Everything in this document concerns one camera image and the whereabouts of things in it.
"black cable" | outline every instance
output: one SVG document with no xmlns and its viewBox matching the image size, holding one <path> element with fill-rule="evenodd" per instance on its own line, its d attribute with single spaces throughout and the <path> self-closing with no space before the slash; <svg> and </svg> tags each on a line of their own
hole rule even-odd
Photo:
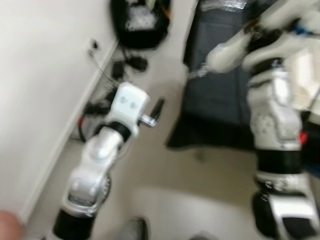
<svg viewBox="0 0 320 240">
<path fill-rule="evenodd" d="M 126 53 L 125 47 L 121 46 L 121 50 L 122 50 L 122 54 L 123 54 L 124 60 L 127 63 L 129 61 L 129 58 L 128 58 L 128 55 Z"/>
<path fill-rule="evenodd" d="M 100 97 L 100 98 L 98 98 L 96 101 L 95 101 L 95 105 L 99 105 L 99 104 L 103 104 L 104 102 L 104 100 L 106 100 L 106 97 L 107 97 L 108 95 L 105 95 L 105 96 L 102 96 L 102 97 Z"/>
<path fill-rule="evenodd" d="M 82 116 L 80 117 L 79 121 L 78 121 L 78 132 L 79 132 L 79 137 L 81 139 L 81 141 L 85 144 L 87 142 L 86 140 L 86 137 L 84 135 L 84 132 L 82 130 L 82 127 L 83 127 L 83 124 L 84 124 L 84 121 L 85 121 L 85 118 L 86 118 L 86 114 L 82 114 Z"/>
<path fill-rule="evenodd" d="M 314 106 L 315 106 L 315 103 L 318 99 L 318 97 L 320 96 L 320 87 L 318 88 L 317 92 L 315 93 L 313 99 L 311 100 L 310 104 L 309 104 L 309 107 L 307 108 L 308 111 L 311 111 Z"/>
<path fill-rule="evenodd" d="M 95 64 L 95 66 L 99 69 L 101 75 L 104 76 L 106 79 L 108 79 L 110 82 L 112 82 L 115 86 L 117 86 L 117 83 L 114 80 L 112 80 L 110 77 L 105 75 L 104 71 L 101 69 L 96 59 L 94 57 L 91 57 L 91 59 L 92 59 L 92 62 Z"/>
</svg>

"black connector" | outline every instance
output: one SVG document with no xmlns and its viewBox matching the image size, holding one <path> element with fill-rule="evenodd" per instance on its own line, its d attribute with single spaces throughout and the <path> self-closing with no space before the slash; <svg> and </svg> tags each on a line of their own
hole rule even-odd
<svg viewBox="0 0 320 240">
<path fill-rule="evenodd" d="M 99 104 L 92 104 L 88 103 L 84 110 L 83 114 L 88 115 L 95 115 L 95 116 L 105 116 L 110 112 L 109 106 L 100 106 Z"/>
<path fill-rule="evenodd" d="M 115 61 L 112 66 L 111 76 L 115 80 L 123 79 L 125 75 L 125 62 Z"/>
<path fill-rule="evenodd" d="M 145 72 L 148 69 L 148 61 L 141 56 L 132 56 L 127 59 L 125 63 L 141 73 Z"/>
</svg>

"black mat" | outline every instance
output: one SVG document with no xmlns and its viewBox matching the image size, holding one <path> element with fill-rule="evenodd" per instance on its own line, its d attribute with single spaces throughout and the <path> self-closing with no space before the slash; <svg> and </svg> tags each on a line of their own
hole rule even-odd
<svg viewBox="0 0 320 240">
<path fill-rule="evenodd" d="M 193 72 L 205 62 L 207 54 L 229 40 L 242 27 L 241 11 L 197 7 L 186 44 L 184 63 Z M 180 117 L 167 141 L 172 149 L 195 146 L 224 146 L 254 150 L 247 104 L 248 73 L 240 67 L 226 74 L 213 74 L 189 80 L 183 96 Z M 319 163 L 320 131 L 310 124 L 310 140 L 302 155 Z"/>
</svg>

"baseboard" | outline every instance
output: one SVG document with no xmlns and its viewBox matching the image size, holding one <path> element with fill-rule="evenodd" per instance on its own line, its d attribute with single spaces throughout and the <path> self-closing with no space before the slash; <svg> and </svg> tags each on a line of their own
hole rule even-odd
<svg viewBox="0 0 320 240">
<path fill-rule="evenodd" d="M 102 69 L 105 69 L 108 65 L 108 63 L 111 60 L 111 57 L 113 55 L 113 53 L 115 52 L 116 48 L 118 45 L 118 41 L 115 40 L 113 44 L 110 44 L 110 48 L 109 50 L 106 51 L 105 56 L 104 56 L 104 61 L 103 64 L 101 66 Z M 91 79 L 91 81 L 89 81 L 88 83 L 88 87 L 86 89 L 86 92 L 83 94 L 82 98 L 79 100 L 78 105 L 76 106 L 74 112 L 72 113 L 72 117 L 70 118 L 70 120 L 68 121 L 68 123 L 65 126 L 65 129 L 62 131 L 62 134 L 59 138 L 59 140 L 57 141 L 56 145 L 52 148 L 52 152 L 49 154 L 49 159 L 50 161 L 48 162 L 48 166 L 44 167 L 43 166 L 43 171 L 39 174 L 39 178 L 36 181 L 36 186 L 34 187 L 34 189 L 32 189 L 29 193 L 29 198 L 26 199 L 25 201 L 25 206 L 22 209 L 21 213 L 20 213 L 20 217 L 22 218 L 22 221 L 24 221 L 25 223 L 28 222 L 36 204 L 37 201 L 42 193 L 43 188 L 45 187 L 48 178 L 51 174 L 51 172 L 53 171 L 68 139 L 69 136 L 72 132 L 72 130 L 74 129 L 75 123 L 77 122 L 77 119 L 79 117 L 79 115 L 81 114 L 81 111 L 83 110 L 83 107 L 85 106 L 85 104 L 87 103 L 88 99 L 91 97 L 91 95 L 93 94 L 93 91 L 95 90 L 99 79 L 101 77 L 101 73 L 100 70 L 97 69 Z"/>
</svg>

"red light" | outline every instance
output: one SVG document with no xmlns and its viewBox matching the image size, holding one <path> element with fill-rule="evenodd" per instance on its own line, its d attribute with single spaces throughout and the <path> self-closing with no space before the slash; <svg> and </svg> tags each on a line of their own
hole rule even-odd
<svg viewBox="0 0 320 240">
<path fill-rule="evenodd" d="M 301 132 L 300 133 L 300 143 L 301 143 L 301 145 L 306 145 L 307 142 L 308 142 L 308 133 Z"/>
</svg>

